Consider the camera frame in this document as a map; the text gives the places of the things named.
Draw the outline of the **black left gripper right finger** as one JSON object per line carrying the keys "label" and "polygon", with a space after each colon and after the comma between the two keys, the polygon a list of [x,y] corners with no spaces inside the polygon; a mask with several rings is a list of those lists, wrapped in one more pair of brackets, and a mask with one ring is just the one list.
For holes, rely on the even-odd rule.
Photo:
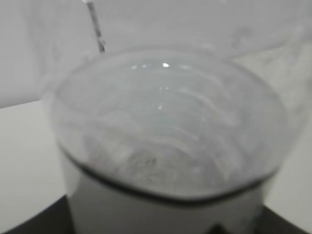
{"label": "black left gripper right finger", "polygon": [[256,234],[311,234],[290,223],[266,206],[261,206],[257,217]]}

